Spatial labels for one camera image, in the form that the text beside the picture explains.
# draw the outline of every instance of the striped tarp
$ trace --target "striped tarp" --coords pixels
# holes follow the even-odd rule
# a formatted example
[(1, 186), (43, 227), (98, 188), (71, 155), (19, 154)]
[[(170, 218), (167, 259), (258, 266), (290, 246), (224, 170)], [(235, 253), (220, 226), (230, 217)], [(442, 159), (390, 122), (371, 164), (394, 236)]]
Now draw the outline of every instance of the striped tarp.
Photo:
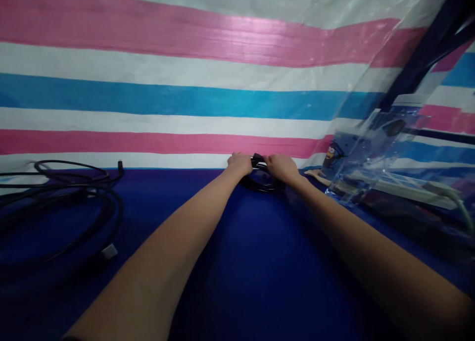
[(444, 1), (0, 0), (0, 162), (321, 164)]

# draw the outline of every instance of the black wire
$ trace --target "black wire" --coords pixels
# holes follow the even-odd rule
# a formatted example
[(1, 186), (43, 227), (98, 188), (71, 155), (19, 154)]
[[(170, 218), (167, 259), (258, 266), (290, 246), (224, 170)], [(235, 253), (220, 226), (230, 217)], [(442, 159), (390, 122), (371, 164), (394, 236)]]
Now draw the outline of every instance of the black wire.
[[(260, 154), (254, 154), (254, 156), (251, 158), (251, 164), (254, 169), (259, 169), (266, 172), (267, 174), (270, 174), (269, 170), (267, 169), (267, 165), (265, 164), (264, 158)], [(253, 180), (249, 175), (246, 175), (241, 179), (240, 183), (249, 190), (262, 193), (278, 193), (285, 189), (285, 184), (275, 178), (273, 178), (272, 183), (263, 184)]]
[[(43, 168), (48, 163), (63, 163), (77, 165), (93, 169), (100, 173), (98, 177), (92, 178), (86, 174), (62, 173)], [(74, 240), (68, 242), (60, 249), (36, 256), (25, 261), (14, 264), (0, 264), (0, 283), (10, 284), (17, 282), (35, 272), (45, 268), (49, 263), (57, 258), (79, 247), (97, 232), (115, 215), (115, 223), (112, 231), (109, 233), (106, 241), (101, 245), (100, 249), (91, 258), (82, 263), (77, 270), (85, 270), (87, 264), (93, 260), (101, 259), (101, 252), (111, 245), (117, 230), (122, 222), (123, 203), (119, 195), (111, 189), (111, 184), (118, 181), (124, 175), (122, 162), (118, 162), (118, 174), (115, 178), (111, 178), (107, 171), (91, 165), (70, 162), (65, 160), (42, 160), (34, 165), (37, 172), (33, 173), (1, 173), (2, 176), (18, 176), (18, 175), (43, 175), (50, 179), (45, 184), (0, 184), (0, 188), (27, 188), (29, 190), (19, 193), (7, 195), (7, 200), (0, 203), (0, 211), (7, 206), (13, 205), (21, 200), (33, 201), (23, 207), (14, 210), (12, 213), (0, 218), (0, 243), (8, 238), (8, 236), (19, 228), (24, 228), (26, 217), (36, 214), (49, 206), (58, 206), (64, 204), (79, 204), (90, 197), (95, 197), (101, 201), (101, 209), (94, 222), (83, 231)]]

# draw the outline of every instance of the pink stripe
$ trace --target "pink stripe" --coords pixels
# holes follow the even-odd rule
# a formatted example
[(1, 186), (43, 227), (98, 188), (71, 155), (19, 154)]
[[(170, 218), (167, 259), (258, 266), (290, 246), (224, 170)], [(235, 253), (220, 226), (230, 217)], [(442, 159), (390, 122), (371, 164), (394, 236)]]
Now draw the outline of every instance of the pink stripe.
[(427, 28), (398, 29), (376, 55), (371, 67), (403, 67), (426, 33)]
[(472, 45), (474, 39), (469, 40), (467, 43), (455, 49), (453, 52), (448, 54), (445, 58), (439, 61), (431, 72), (440, 72), (440, 71), (450, 71), (452, 70), (465, 51)]
[(309, 158), (326, 152), (332, 141), (235, 135), (178, 135), (165, 133), (0, 130), (0, 154), (60, 152), (142, 152), (161, 154), (287, 154)]
[(438, 131), (475, 134), (475, 114), (460, 108), (424, 105), (420, 114), (431, 116), (426, 128)]
[[(5, 42), (287, 67), (370, 63), (398, 23), (388, 18), (324, 30), (143, 0), (0, 0)], [(424, 30), (397, 30), (376, 65), (400, 65), (396, 56)]]

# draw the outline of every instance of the blue stripe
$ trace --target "blue stripe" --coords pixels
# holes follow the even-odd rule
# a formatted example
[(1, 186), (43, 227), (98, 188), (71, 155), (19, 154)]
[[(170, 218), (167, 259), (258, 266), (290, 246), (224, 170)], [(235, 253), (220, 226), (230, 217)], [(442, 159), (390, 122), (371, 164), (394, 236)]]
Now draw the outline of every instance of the blue stripe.
[(0, 106), (214, 117), (366, 118), (382, 93), (245, 91), (0, 74)]
[(442, 81), (445, 86), (475, 89), (475, 53), (465, 53)]
[(475, 164), (475, 148), (432, 146), (420, 142), (404, 143), (399, 158), (410, 158), (419, 162), (446, 162)]

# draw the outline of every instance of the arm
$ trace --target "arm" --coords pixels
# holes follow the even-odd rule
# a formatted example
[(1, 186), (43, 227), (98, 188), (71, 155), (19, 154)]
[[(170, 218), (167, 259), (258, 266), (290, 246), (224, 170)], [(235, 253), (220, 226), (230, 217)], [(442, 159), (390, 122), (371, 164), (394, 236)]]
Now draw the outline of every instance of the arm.
[(264, 158), (269, 171), (312, 209), (346, 265), (409, 338), (454, 340), (468, 332), (468, 296), (316, 189), (290, 157)]
[(233, 153), (226, 170), (166, 219), (122, 266), (68, 331), (83, 341), (167, 340), (175, 308), (249, 155)]

